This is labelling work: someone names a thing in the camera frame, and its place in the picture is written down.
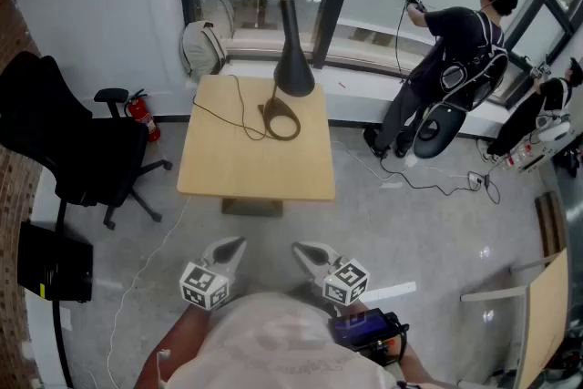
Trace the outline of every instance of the black t-shirt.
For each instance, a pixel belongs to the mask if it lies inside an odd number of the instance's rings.
[[[567,101],[571,99],[572,86],[567,80],[563,80],[567,84]],[[545,110],[560,110],[563,106],[563,85],[561,78],[551,78],[546,83],[540,85],[540,95],[547,100],[545,101]]]
[[[412,70],[407,80],[424,106],[440,100],[445,95],[440,83],[445,49],[449,58],[470,61],[476,56],[478,48],[486,43],[482,23],[476,12],[469,8],[455,6],[426,13],[425,21],[431,34],[439,38],[429,54]],[[491,25],[493,42],[497,44],[502,30],[493,23]]]

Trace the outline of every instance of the wooden board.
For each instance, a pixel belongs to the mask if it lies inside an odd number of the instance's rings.
[[[257,109],[273,90],[273,81],[240,77],[245,125],[264,130]],[[180,163],[178,190],[189,195],[258,200],[333,200],[335,196],[330,132],[322,87],[307,97],[278,90],[302,123],[292,141],[252,141],[234,127],[193,107]],[[242,105],[234,77],[203,77],[195,102],[231,122],[241,123]],[[293,122],[276,118],[279,134],[293,132]],[[254,138],[259,135],[250,132]]]
[[[566,227],[557,193],[549,191],[535,199],[543,253],[550,256],[566,247]]]
[[[526,339],[517,389],[527,389],[563,342],[568,311],[568,257],[563,250],[528,286]]]

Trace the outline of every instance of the man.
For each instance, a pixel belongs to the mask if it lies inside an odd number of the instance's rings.
[[[482,23],[477,15],[481,15],[486,22],[490,20],[493,42],[501,45],[504,37],[500,20],[502,16],[510,15],[517,4],[518,0],[480,0],[480,12],[452,7],[422,13],[415,3],[406,7],[409,18],[416,26],[429,28],[431,34],[439,36],[439,39],[401,86],[384,116],[381,131],[377,134],[372,127],[364,131],[364,139],[377,158],[386,156],[395,138],[394,154],[397,158],[403,158],[413,144],[425,109],[445,96],[441,74],[449,64],[444,61],[444,52],[447,57],[469,62],[476,56],[479,47],[485,44]],[[413,114],[413,122],[404,128],[405,122]]]
[[[561,79],[566,83],[566,87],[561,84]],[[549,113],[561,110],[564,89],[568,93],[565,101],[567,104],[571,99],[573,87],[578,87],[581,83],[583,69],[573,57],[570,67],[565,70],[565,78],[551,78],[542,84],[535,78],[534,93],[517,107],[500,129],[496,140],[492,144],[478,140],[477,145],[482,159],[496,163],[500,156],[509,153],[525,135],[537,129],[537,116],[543,106]]]
[[[347,314],[366,310],[351,305]],[[157,353],[166,389],[391,388],[381,366],[332,340],[330,315],[279,293],[256,293],[210,315],[192,305],[150,354],[135,389],[159,389]],[[393,339],[389,354],[398,355]],[[410,346],[401,361],[407,381],[433,383]]]

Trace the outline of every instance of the white sneaker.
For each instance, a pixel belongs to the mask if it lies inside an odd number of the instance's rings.
[[[476,146],[484,162],[491,162],[493,156],[491,154],[488,154],[488,148],[490,146],[490,143],[484,141],[483,139],[479,139],[476,142]]]

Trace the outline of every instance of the white shirt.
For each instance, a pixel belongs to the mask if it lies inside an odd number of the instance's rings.
[[[384,389],[381,366],[333,342],[324,312],[279,293],[227,305],[199,355],[167,389]]]

